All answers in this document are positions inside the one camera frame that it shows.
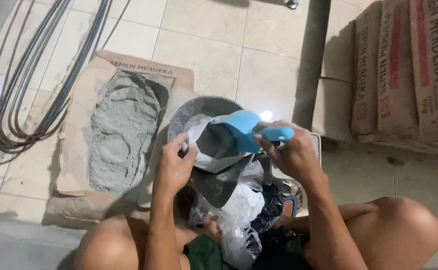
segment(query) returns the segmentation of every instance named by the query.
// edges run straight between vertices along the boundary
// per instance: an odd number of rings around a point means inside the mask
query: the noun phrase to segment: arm
[[[174,229],[173,201],[186,185],[198,151],[194,147],[184,158],[178,156],[187,133],[162,148],[152,187],[151,213],[144,270],[181,270]]]
[[[281,121],[272,125],[290,126]],[[265,126],[267,124],[261,122],[255,130]],[[295,130],[294,137],[281,149],[261,135],[255,137],[272,162],[283,173],[298,180],[306,190],[311,245],[321,251],[321,260],[318,261],[320,269],[367,270],[335,204],[328,178],[317,162],[309,132],[297,126],[291,127]],[[306,229],[303,223],[298,225],[298,229]]]

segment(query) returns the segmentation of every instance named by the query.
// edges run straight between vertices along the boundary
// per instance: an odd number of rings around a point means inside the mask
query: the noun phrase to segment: black plastic bowl
[[[210,117],[231,114],[243,108],[236,102],[220,96],[200,96],[188,101],[174,114],[167,130],[167,141],[186,132],[186,123],[198,114]],[[194,187],[216,208],[221,208],[229,200],[237,185],[237,180],[254,155],[245,156],[232,166],[218,173],[210,173],[194,167],[190,180]]]

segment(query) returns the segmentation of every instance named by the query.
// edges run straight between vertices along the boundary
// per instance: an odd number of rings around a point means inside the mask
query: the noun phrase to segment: cement bag
[[[414,0],[410,8],[420,133],[438,140],[438,1]]]
[[[352,132],[377,131],[377,52],[381,30],[382,1],[372,3],[356,19],[355,81]]]
[[[419,133],[409,0],[384,0],[378,71],[378,130],[386,135]]]
[[[247,174],[256,172],[255,177],[262,178],[264,171],[258,161],[251,163]],[[261,213],[264,197],[261,185],[251,178],[242,175],[231,195],[222,208],[215,208],[198,193],[191,209],[189,226],[204,224],[212,216],[217,216],[217,224],[221,230],[221,248],[224,261],[239,270],[248,270],[261,253],[262,245],[259,234],[252,229],[251,222]]]
[[[197,168],[216,174],[251,154],[235,150],[234,137],[226,127],[221,124],[208,125],[211,121],[226,116],[204,118],[187,131],[188,145],[193,143],[198,145],[198,156],[194,161],[194,166]]]

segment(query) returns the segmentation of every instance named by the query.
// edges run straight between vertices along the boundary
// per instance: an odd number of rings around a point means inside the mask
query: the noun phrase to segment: scoop handle
[[[294,130],[288,126],[270,126],[256,131],[255,134],[261,134],[269,141],[285,142],[294,137]]]

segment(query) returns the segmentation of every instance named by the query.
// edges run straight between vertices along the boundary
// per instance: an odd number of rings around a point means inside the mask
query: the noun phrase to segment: green shorts
[[[301,245],[305,242],[301,239],[304,238],[295,236],[285,243],[283,250],[267,258],[259,255],[252,269],[312,270],[301,255]],[[221,247],[206,235],[200,235],[188,243],[184,247],[184,254],[189,258],[191,270],[235,270],[222,259]]]

